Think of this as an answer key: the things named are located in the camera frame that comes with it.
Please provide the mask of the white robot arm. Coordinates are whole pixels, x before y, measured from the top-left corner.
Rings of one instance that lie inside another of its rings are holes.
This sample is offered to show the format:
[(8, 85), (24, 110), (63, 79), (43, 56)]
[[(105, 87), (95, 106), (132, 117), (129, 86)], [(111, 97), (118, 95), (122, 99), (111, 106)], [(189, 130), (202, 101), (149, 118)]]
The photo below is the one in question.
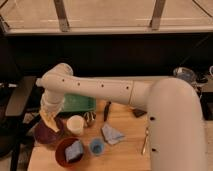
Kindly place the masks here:
[(152, 171), (208, 171), (205, 125), (200, 99), (184, 80), (79, 78), (60, 63), (36, 80), (44, 89), (40, 115), (51, 129), (66, 93), (130, 105), (148, 114)]

